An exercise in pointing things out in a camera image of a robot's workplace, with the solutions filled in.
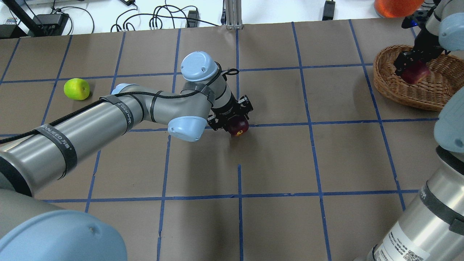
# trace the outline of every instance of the white label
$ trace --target white label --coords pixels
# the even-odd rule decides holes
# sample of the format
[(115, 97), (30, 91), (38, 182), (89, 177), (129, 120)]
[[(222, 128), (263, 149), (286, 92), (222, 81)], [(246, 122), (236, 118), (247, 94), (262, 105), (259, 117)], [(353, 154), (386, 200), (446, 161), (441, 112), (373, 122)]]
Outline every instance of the white label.
[(398, 222), (374, 252), (375, 261), (426, 261), (429, 256), (405, 235)]

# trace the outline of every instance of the woven basket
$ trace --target woven basket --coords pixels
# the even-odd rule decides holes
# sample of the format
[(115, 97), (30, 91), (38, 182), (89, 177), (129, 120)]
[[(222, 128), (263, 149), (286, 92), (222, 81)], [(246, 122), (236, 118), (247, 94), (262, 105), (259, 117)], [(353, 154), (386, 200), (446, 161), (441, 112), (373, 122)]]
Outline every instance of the woven basket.
[(430, 111), (443, 106), (464, 85), (464, 61), (454, 55), (441, 54), (427, 63), (431, 74), (415, 85), (407, 84), (395, 74), (393, 62), (401, 51), (412, 46), (395, 45), (383, 49), (374, 61), (374, 85), (385, 97), (397, 103)]

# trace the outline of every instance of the green apple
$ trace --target green apple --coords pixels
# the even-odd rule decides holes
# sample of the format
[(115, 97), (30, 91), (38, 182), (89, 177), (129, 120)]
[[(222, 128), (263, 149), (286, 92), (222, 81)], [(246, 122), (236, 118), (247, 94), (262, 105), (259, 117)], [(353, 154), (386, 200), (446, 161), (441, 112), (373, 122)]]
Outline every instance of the green apple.
[(73, 78), (64, 84), (64, 94), (73, 100), (85, 100), (90, 95), (89, 83), (83, 79)]

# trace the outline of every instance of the light blue joint cap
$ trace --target light blue joint cap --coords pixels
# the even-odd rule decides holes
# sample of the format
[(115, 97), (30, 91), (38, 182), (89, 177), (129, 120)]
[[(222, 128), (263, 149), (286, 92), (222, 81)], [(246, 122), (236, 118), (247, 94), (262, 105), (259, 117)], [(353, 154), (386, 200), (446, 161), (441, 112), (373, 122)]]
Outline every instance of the light blue joint cap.
[(440, 45), (448, 51), (464, 50), (464, 13), (454, 13), (441, 21)]
[(205, 131), (206, 120), (198, 116), (183, 116), (172, 119), (168, 123), (168, 132), (172, 136), (189, 141), (195, 142), (201, 138)]
[(110, 225), (75, 210), (35, 216), (0, 239), (0, 260), (127, 261), (124, 241)]
[(126, 88), (127, 86), (130, 86), (130, 85), (139, 86), (139, 85), (137, 85), (137, 84), (118, 84), (118, 85), (116, 85), (116, 87), (114, 88), (114, 90), (111, 92), (111, 94), (112, 94), (112, 95), (118, 94), (118, 93), (120, 93), (124, 88)]
[(180, 71), (185, 80), (201, 82), (212, 77), (218, 69), (214, 60), (203, 51), (187, 55), (180, 65)]
[(464, 87), (444, 106), (435, 124), (437, 143), (452, 152), (464, 153)]

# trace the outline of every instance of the qr code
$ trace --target qr code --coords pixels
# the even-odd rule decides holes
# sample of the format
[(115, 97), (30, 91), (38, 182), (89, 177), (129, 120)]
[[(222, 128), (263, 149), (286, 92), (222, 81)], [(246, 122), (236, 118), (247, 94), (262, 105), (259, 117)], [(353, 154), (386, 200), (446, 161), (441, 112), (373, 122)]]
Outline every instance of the qr code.
[(416, 255), (413, 251), (409, 250), (406, 255), (403, 256), (406, 261), (424, 261), (424, 259)]

